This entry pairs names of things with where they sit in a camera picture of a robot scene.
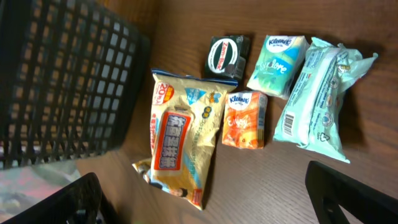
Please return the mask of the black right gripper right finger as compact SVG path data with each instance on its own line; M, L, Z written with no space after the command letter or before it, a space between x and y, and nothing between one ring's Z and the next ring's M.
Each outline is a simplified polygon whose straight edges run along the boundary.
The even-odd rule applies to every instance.
M308 163L305 186L320 223L348 223L342 209L362 223L397 223L397 199L320 162Z

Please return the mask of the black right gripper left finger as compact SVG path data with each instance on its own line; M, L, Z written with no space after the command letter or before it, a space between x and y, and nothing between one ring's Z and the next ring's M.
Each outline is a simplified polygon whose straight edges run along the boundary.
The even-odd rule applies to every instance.
M95 224L102 194L97 175L90 172L5 224Z

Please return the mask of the mint green snack packet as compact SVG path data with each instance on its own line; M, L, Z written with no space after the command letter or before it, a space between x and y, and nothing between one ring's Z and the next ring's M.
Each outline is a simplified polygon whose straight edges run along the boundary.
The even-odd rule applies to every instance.
M275 127L273 139L349 163L338 131L346 90L367 74L378 58L312 37L305 63Z

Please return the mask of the orange small snack pack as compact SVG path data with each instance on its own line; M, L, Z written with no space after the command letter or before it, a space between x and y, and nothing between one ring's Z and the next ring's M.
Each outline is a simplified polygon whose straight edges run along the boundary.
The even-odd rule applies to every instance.
M221 142L241 149L262 149L266 108L267 96L260 91L227 94Z

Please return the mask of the orange wet wipes pack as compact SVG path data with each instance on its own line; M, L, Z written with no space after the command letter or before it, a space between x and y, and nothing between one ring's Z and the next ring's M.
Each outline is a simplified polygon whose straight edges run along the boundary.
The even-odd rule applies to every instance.
M151 186L203 209L203 194L216 147L225 98L236 80L180 76L153 69L150 111L152 156L134 163Z

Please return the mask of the teal small tissue pack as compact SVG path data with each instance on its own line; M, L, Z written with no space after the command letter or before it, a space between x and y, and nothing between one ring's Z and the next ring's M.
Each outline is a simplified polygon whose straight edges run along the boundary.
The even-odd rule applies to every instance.
M286 100L309 44L303 35L268 35L247 87Z

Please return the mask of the dark round-label can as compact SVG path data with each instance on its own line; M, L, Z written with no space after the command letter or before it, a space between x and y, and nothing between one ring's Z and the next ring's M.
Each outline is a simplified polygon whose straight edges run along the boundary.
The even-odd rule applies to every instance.
M213 36L205 61L205 76L240 82L250 47L251 40L245 35Z

